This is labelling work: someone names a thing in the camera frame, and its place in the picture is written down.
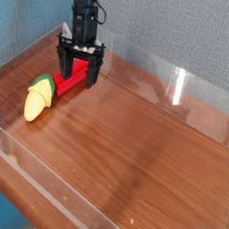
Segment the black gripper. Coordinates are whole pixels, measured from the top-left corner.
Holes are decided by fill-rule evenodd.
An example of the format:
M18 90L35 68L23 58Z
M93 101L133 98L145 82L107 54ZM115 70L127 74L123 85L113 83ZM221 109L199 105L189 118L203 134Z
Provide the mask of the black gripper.
M72 76L73 61L75 59L88 61L85 87L90 89L97 82L99 70L104 61L106 46L100 40L93 40L84 47L78 46L70 35L64 33L60 33L58 39L57 54L62 78L67 80Z

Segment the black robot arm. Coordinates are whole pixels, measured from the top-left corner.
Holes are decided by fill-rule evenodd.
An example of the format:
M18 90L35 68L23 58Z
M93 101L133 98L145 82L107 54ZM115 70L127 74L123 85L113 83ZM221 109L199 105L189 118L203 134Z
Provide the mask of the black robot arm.
M64 80L72 77L75 59L88 62L85 87L89 89L97 82L106 52L104 43L97 39L97 25L106 22L98 19L98 9L103 11L104 17L107 17L105 9L98 0L73 0L71 35L60 33L57 47L60 72Z

